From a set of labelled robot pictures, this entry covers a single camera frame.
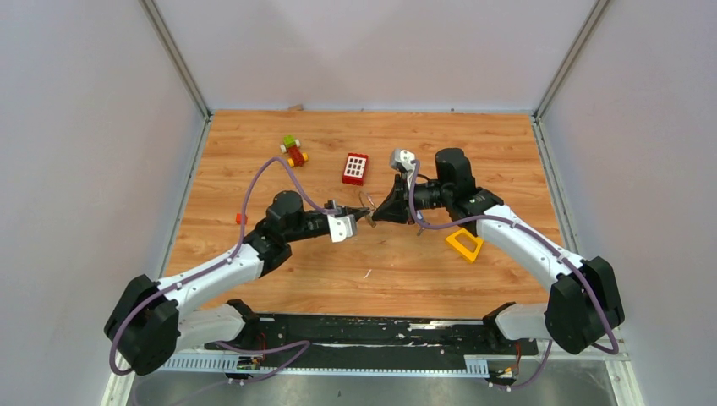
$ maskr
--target stainless steel surface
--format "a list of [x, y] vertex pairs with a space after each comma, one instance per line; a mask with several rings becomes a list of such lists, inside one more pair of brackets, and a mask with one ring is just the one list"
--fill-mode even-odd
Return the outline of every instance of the stainless steel surface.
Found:
[[548, 90], [543, 95], [542, 100], [540, 100], [540, 104], [538, 105], [538, 108], [535, 110], [534, 114], [536, 118], [542, 118], [545, 115], [545, 112], [548, 110], [548, 107], [553, 101], [553, 97], [555, 97], [558, 89], [560, 89], [562, 81], [570, 72], [572, 63], [575, 62], [575, 59], [583, 50], [585, 42], [588, 40], [588, 38], [590, 37], [590, 33], [593, 32], [593, 29], [600, 21], [600, 17], [602, 17], [603, 12], [605, 11], [605, 8], [608, 6], [609, 3], [610, 0], [597, 0], [595, 2], [595, 5], [593, 6], [593, 9], [590, 10], [590, 14], [585, 20], [583, 27], [577, 33], [575, 41], [570, 46], [570, 50], [567, 52], [565, 59], [563, 59], [561, 66], [558, 68], [556, 76], [550, 82]]
[[207, 106], [204, 97], [201, 95], [199, 86], [197, 86], [192, 74], [189, 72], [189, 68], [187, 68], [187, 64], [184, 62], [184, 58], [182, 58], [182, 53], [179, 52], [177, 44], [174, 42], [172, 34], [167, 28], [155, 0], [140, 0], [140, 4], [142, 4], [142, 8], [147, 13], [147, 18], [155, 28], [162, 45], [164, 45], [167, 50], [169, 58], [172, 59], [174, 67], [177, 68], [179, 76], [182, 77], [184, 85], [187, 86], [187, 91], [192, 96], [194, 104], [197, 106], [197, 109], [199, 109], [200, 114], [204, 116], [205, 120], [209, 119], [211, 111]]
[[[529, 377], [536, 366], [536, 362], [523, 362], [523, 379]], [[138, 404], [165, 406], [225, 380], [222, 374], [156, 372], [136, 379], [134, 390]], [[132, 397], [128, 404], [133, 404]], [[549, 362], [531, 387], [510, 393], [488, 388], [480, 379], [290, 375], [275, 376], [244, 387], [236, 383], [220, 385], [178, 404], [616, 406], [616, 401], [604, 362], [555, 361]]]

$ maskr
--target green lego block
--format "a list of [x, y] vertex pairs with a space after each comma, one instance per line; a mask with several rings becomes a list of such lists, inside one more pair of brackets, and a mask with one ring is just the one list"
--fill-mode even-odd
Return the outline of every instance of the green lego block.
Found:
[[286, 137], [284, 137], [284, 146], [286, 146], [287, 148], [296, 146], [296, 140], [291, 135], [287, 135]]

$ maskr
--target wire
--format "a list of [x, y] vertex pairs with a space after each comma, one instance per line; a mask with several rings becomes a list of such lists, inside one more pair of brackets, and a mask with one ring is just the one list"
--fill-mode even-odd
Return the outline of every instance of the wire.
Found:
[[[296, 186], [296, 190], [299, 192], [302, 198], [306, 200], [307, 203], [309, 203], [309, 206], [313, 207], [315, 210], [322, 212], [324, 214], [337, 214], [338, 210], [335, 209], [324, 209], [314, 203], [311, 198], [306, 194], [304, 191], [304, 188], [301, 187], [301, 184], [298, 182], [298, 179], [296, 179], [296, 175], [293, 174], [291, 167], [289, 166], [288, 162], [280, 157], [280, 156], [274, 156], [272, 159], [267, 161], [264, 165], [262, 165], [259, 170], [256, 172], [256, 175], [254, 175], [254, 178], [251, 179], [251, 183], [249, 183], [249, 187], [247, 188], [247, 193], [244, 195], [244, 201], [242, 202], [242, 218], [246, 218], [246, 209], [247, 205], [249, 203], [249, 197], [251, 196], [251, 191], [254, 189], [254, 186], [256, 185], [256, 181], [259, 180], [259, 176], [274, 162], [279, 162], [284, 166], [284, 169], [287, 171], [287, 174], [289, 175], [289, 178], [291, 178], [294, 186]], [[239, 251], [242, 248], [242, 243], [244, 241], [244, 228], [246, 227], [246, 222], [242, 222], [241, 224], [241, 231], [239, 232], [239, 239], [237, 242], [237, 245], [234, 247], [232, 252], [229, 254], [229, 258], [234, 259], [239, 253]], [[119, 328], [117, 329], [117, 332], [115, 332], [114, 338], [112, 339], [112, 346], [110, 347], [110, 370], [115, 375], [124, 376], [132, 372], [132, 368], [128, 368], [126, 370], [120, 370], [117, 365], [117, 351], [118, 351], [118, 345], [119, 345], [119, 339], [124, 334], [124, 331], [127, 329], [127, 326], [129, 323], [145, 308], [147, 305], [152, 303], [157, 298], [163, 296], [164, 294], [167, 294], [169, 292], [172, 292], [175, 289], [180, 289], [183, 285], [190, 283], [200, 277], [203, 277], [204, 275], [209, 274], [210, 272], [215, 271], [216, 269], [221, 268], [222, 266], [227, 264], [227, 260], [222, 260], [217, 262], [216, 264], [212, 266], [208, 266], [206, 269], [195, 273], [194, 275], [188, 276], [184, 279], [182, 279], [179, 282], [173, 283], [169, 286], [167, 286], [164, 289], [158, 290], [154, 294], [150, 295], [147, 299], [143, 300], [138, 304], [132, 311], [129, 312], [127, 317], [124, 318], [122, 323], [119, 325]]]
[[[264, 355], [265, 357], [267, 354], [281, 353], [283, 351], [287, 351], [289, 349], [296, 348], [299, 345], [302, 345], [303, 347], [296, 354], [294, 354], [292, 356], [292, 358], [290, 358], [288, 361], [284, 362], [283, 364], [279, 365], [277, 368], [275, 368], [271, 372], [268, 372], [262, 376], [254, 377], [254, 376], [250, 375], [250, 376], [252, 376], [250, 379], [230, 378], [229, 380], [222, 380], [222, 381], [214, 382], [205, 387], [202, 387], [201, 389], [199, 389], [195, 392], [190, 393], [189, 395], [185, 396], [184, 398], [179, 399], [177, 402], [170, 404], [170, 406], [177, 406], [181, 403], [185, 403], [188, 400], [190, 400], [191, 398], [194, 398], [194, 397], [200, 395], [201, 393], [208, 392], [211, 389], [214, 389], [215, 387], [220, 387], [222, 385], [231, 385], [236, 381], [239, 382], [239, 386], [244, 386], [244, 385], [247, 385], [250, 383], [256, 383], [256, 382], [261, 382], [261, 381], [267, 380], [267, 379], [271, 378], [272, 376], [278, 374], [279, 372], [285, 370], [293, 361], [295, 361], [298, 357], [300, 357], [301, 354], [305, 353], [306, 350], [309, 349], [309, 347], [311, 346], [311, 343], [308, 340], [301, 340], [301, 341], [297, 341], [295, 343], [282, 345], [281, 347], [276, 347], [276, 348], [272, 348], [272, 349], [262, 349], [262, 350], [255, 351], [255, 350], [236, 348], [236, 347], [233, 347], [233, 346], [231, 346], [227, 343], [224, 343], [222, 341], [217, 341], [217, 342], [215, 342], [215, 344], [218, 345], [219, 347], [228, 349], [229, 351], [233, 351], [235, 353], [247, 354], [247, 355]], [[135, 387], [132, 390], [132, 403], [134, 404], [134, 406], [140, 406], [140, 402], [137, 400], [137, 392], [139, 391], [140, 386], [142, 386], [144, 384], [145, 384], [145, 381], [140, 383], [137, 387]]]
[[[371, 206], [367, 206], [367, 205], [364, 203], [364, 199], [361, 197], [361, 195], [365, 195], [365, 196], [366, 196], [366, 200], [369, 201], [369, 204], [370, 204]], [[376, 204], [374, 203], [374, 200], [371, 199], [371, 195], [369, 195], [368, 193], [364, 192], [363, 190], [360, 190], [360, 191], [358, 192], [358, 201], [361, 202], [361, 206], [362, 206], [362, 207], [366, 207], [366, 208], [369, 208], [369, 209], [371, 209], [371, 210], [376, 210]]]
[[[515, 228], [523, 231], [524, 233], [531, 236], [534, 240], [538, 241], [541, 245], [543, 245], [554, 257], [556, 257], [556, 258], [561, 257], [561, 252], [559, 250], [557, 250], [552, 244], [550, 244], [550, 242], [547, 239], [545, 239], [542, 235], [535, 232], [531, 228], [523, 226], [522, 224], [514, 224], [513, 221], [508, 220], [507, 218], [504, 218], [504, 217], [480, 214], [477, 216], [462, 218], [460, 220], [456, 220], [455, 222], [447, 222], [445, 224], [438, 224], [438, 225], [428, 224], [427, 222], [424, 222], [423, 220], [419, 219], [419, 216], [416, 213], [415, 204], [413, 203], [413, 192], [414, 192], [414, 185], [416, 184], [416, 178], [417, 178], [417, 175], [421, 168], [421, 162], [418, 159], [415, 159], [415, 160], [411, 161], [411, 163], [414, 163], [416, 165], [416, 168], [413, 170], [413, 179], [411, 179], [412, 182], [411, 182], [410, 186], [408, 187], [408, 207], [410, 208], [411, 216], [413, 216], [414, 221], [422, 228], [427, 228], [429, 230], [442, 230], [443, 228], [459, 226], [466, 222], [475, 222], [478, 220], [494, 220], [497, 222], [503, 222], [505, 224], [510, 225], [511, 227], [515, 227]], [[607, 354], [615, 355], [615, 354], [620, 353], [620, 347], [617, 344], [617, 338], [615, 337], [615, 333], [612, 332], [610, 323], [607, 321], [607, 316], [605, 315], [605, 312], [603, 311], [602, 306], [600, 306], [598, 297], [595, 295], [595, 291], [590, 286], [590, 283], [588, 283], [588, 280], [585, 279], [585, 276], [567, 258], [563, 258], [561, 261], [558, 261], [558, 263], [565, 264], [565, 266], [567, 266], [567, 268], [570, 269], [570, 271], [575, 274], [577, 279], [583, 285], [583, 288], [585, 289], [585, 293], [588, 294], [588, 297], [590, 298], [590, 302], [593, 304], [595, 311], [598, 313], [598, 318], [600, 319], [600, 323], [603, 325], [603, 328], [605, 329], [605, 334], [607, 334], [607, 337], [610, 339], [610, 345], [612, 346], [612, 348], [607, 348], [607, 347], [603, 347], [600, 344], [595, 343], [595, 344], [593, 344], [593, 347], [595, 347], [603, 352], [606, 352]]]
[[224, 349], [228, 349], [228, 350], [230, 350], [230, 351], [234, 351], [235, 353], [247, 354], [247, 355], [266, 355], [266, 354], [281, 353], [282, 351], [286, 351], [286, 350], [288, 350], [288, 349], [291, 349], [291, 348], [294, 348], [294, 347], [298, 347], [299, 345], [303, 345], [303, 347], [302, 347], [296, 354], [294, 354], [294, 355], [292, 356], [292, 358], [288, 359], [285, 363], [279, 365], [279, 366], [278, 366], [276, 369], [274, 369], [272, 372], [269, 372], [269, 373], [264, 374], [264, 375], [262, 375], [262, 376], [257, 376], [256, 378], [239, 380], [239, 384], [240, 384], [240, 385], [244, 385], [244, 384], [247, 384], [247, 383], [261, 382], [261, 381], [264, 381], [264, 380], [267, 380], [267, 379], [271, 378], [272, 376], [274, 376], [274, 375], [278, 374], [279, 372], [285, 370], [288, 366], [290, 366], [290, 364], [291, 364], [293, 361], [295, 361], [298, 357], [300, 357], [301, 354], [305, 353], [306, 350], [309, 349], [309, 347], [311, 346], [311, 343], [310, 343], [308, 340], [300, 340], [300, 341], [297, 341], [297, 342], [295, 342], [295, 343], [290, 343], [290, 344], [287, 344], [287, 345], [282, 345], [281, 347], [276, 347], [276, 348], [272, 348], [272, 349], [265, 349], [265, 350], [250, 350], [250, 349], [236, 348], [236, 347], [233, 347], [233, 346], [231, 346], [231, 345], [229, 345], [229, 344], [227, 344], [227, 343], [221, 342], [221, 341], [217, 341], [215, 344], [218, 345], [219, 347], [224, 348]]
[[510, 367], [512, 370], [515, 370], [516, 376], [520, 374], [520, 359], [522, 356], [523, 355], [521, 354], [520, 342], [516, 341], [516, 363], [515, 365]]
[[517, 385], [497, 385], [493, 384], [492, 386], [497, 387], [498, 389], [501, 389], [506, 392], [510, 392], [514, 389], [523, 389], [524, 387], [527, 387], [531, 383], [535, 382], [540, 374], [543, 373], [543, 370], [545, 369], [545, 365], [548, 364], [548, 356], [550, 355], [550, 350], [553, 348], [553, 340], [550, 340], [548, 342], [548, 347], [545, 349], [545, 354], [543, 354], [543, 360], [540, 361], [540, 365], [538, 365], [538, 369], [535, 370], [535, 373], [533, 373], [532, 376], [528, 378], [527, 381], [518, 383]]
[[[258, 337], [261, 337], [261, 349], [266, 351], [266, 334], [261, 333]], [[266, 353], [261, 355], [261, 360], [266, 361]]]

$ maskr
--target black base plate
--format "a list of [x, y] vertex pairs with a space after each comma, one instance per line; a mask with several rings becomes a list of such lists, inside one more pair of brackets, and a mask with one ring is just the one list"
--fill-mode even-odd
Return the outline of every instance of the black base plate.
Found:
[[[514, 343], [491, 348], [480, 320], [361, 317], [341, 315], [259, 314], [260, 322], [244, 334], [256, 336], [246, 349], [275, 348], [298, 340], [312, 344], [292, 367], [342, 369], [462, 370], [464, 355], [515, 355]], [[316, 344], [343, 344], [322, 346]], [[536, 355], [535, 342], [521, 340], [523, 355]], [[207, 349], [219, 349], [207, 344]], [[294, 351], [270, 354], [263, 366], [279, 366]]]

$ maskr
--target metal frame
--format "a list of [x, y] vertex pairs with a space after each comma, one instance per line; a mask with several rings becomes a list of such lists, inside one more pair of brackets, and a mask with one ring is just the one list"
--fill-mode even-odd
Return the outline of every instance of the metal frame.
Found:
[[543, 95], [543, 98], [540, 100], [538, 108], [534, 112], [534, 117], [537, 121], [540, 121], [540, 119], [545, 115], [545, 112], [547, 112], [548, 107], [550, 107], [550, 104], [553, 102], [553, 98], [555, 98], [556, 93], [560, 89], [563, 80], [570, 73], [570, 69], [572, 68], [573, 63], [580, 55], [580, 52], [583, 50], [583, 46], [590, 37], [590, 34], [592, 34], [593, 30], [595, 29], [595, 26], [599, 23], [600, 18], [603, 16], [603, 13], [605, 12], [609, 4], [610, 0], [597, 0], [593, 5], [593, 8], [590, 10], [590, 14], [583, 23], [583, 27], [578, 32], [575, 41], [572, 42], [570, 50], [567, 52], [565, 59], [563, 59], [561, 66], [556, 72], [556, 75], [550, 82], [548, 90]]
[[199, 86], [197, 86], [192, 74], [189, 72], [189, 68], [187, 68], [187, 64], [184, 62], [184, 58], [182, 58], [182, 53], [179, 52], [177, 44], [174, 42], [172, 34], [167, 28], [167, 24], [164, 22], [155, 0], [139, 1], [147, 14], [147, 19], [149, 19], [152, 27], [154, 27], [157, 37], [159, 37], [164, 49], [167, 51], [167, 55], [172, 60], [174, 67], [177, 68], [179, 77], [182, 78], [184, 85], [187, 87], [187, 91], [192, 96], [194, 104], [197, 106], [197, 109], [200, 111], [202, 117], [204, 117], [204, 120], [208, 120], [209, 117], [211, 117], [211, 110], [207, 106], [204, 97], [201, 95]]
[[538, 144], [538, 153], [540, 154], [540, 162], [543, 164], [543, 171], [545, 172], [545, 180], [548, 184], [548, 190], [550, 192], [550, 199], [553, 203], [553, 208], [556, 211], [558, 218], [558, 226], [561, 230], [565, 246], [572, 252], [578, 253], [580, 251], [579, 244], [577, 242], [577, 232], [573, 227], [575, 222], [572, 221], [572, 212], [568, 209], [568, 205], [563, 199], [562, 181], [560, 174], [553, 165], [552, 150], [548, 144], [548, 140], [545, 138], [543, 132], [543, 124], [531, 117], [531, 124], [533, 126], [533, 134], [535, 136], [535, 142]]
[[630, 361], [605, 361], [617, 406], [644, 406], [643, 394]]
[[[129, 363], [122, 358], [119, 353], [116, 357], [119, 369], [126, 370]], [[134, 373], [125, 376], [117, 376], [110, 374], [110, 379], [105, 387], [105, 393], [102, 395], [101, 406], [125, 406], [132, 392], [132, 382], [134, 382]]]
[[182, 193], [182, 202], [179, 204], [177, 216], [174, 218], [174, 224], [172, 225], [172, 230], [170, 231], [170, 235], [168, 238], [169, 241], [167, 242], [167, 250], [164, 252], [164, 259], [161, 262], [159, 277], [164, 277], [165, 270], [167, 269], [167, 264], [169, 263], [169, 257], [172, 255], [174, 242], [177, 240], [177, 231], [179, 231], [179, 225], [182, 223], [182, 217], [184, 216], [184, 209], [187, 207], [187, 201], [189, 201], [189, 192], [192, 190], [192, 185], [194, 185], [194, 179], [196, 178], [197, 170], [200, 166], [202, 152], [204, 152], [206, 140], [209, 137], [209, 130], [213, 122], [213, 115], [209, 116], [205, 120], [201, 135], [194, 149], [192, 165], [189, 167], [189, 172], [185, 177], [187, 179], [187, 184], [184, 185], [184, 192]]

